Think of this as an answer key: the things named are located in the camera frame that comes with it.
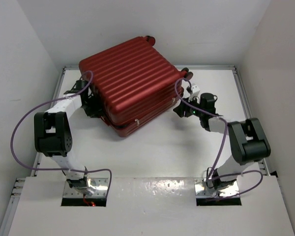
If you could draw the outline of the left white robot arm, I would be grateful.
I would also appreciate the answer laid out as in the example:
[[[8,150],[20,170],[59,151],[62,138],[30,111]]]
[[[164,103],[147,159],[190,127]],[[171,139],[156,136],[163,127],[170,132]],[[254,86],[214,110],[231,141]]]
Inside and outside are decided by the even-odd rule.
[[[57,163],[69,187],[85,195],[95,193],[97,186],[72,150],[69,119],[78,109],[86,106],[88,98],[89,82],[77,80],[71,90],[51,101],[54,103],[51,108],[34,115],[36,151]]]

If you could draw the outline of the red suitcase blue lining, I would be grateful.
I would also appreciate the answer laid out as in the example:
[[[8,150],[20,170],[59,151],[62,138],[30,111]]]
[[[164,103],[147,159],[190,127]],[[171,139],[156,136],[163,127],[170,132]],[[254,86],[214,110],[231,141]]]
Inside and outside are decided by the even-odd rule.
[[[101,117],[120,137],[127,137],[171,108],[190,80],[155,48],[155,38],[138,36],[79,62],[79,70],[100,94]]]

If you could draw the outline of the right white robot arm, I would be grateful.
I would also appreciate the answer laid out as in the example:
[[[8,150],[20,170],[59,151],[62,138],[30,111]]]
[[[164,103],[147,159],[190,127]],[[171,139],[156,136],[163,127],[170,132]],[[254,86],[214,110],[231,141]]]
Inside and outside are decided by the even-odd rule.
[[[216,112],[216,101],[217,97],[211,93],[203,93],[199,99],[183,98],[174,112],[181,118],[198,117],[203,129],[223,134],[223,143],[229,138],[231,156],[218,168],[214,162],[206,175],[207,186],[218,190],[232,185],[253,163],[269,157],[271,148],[258,118],[227,121]]]

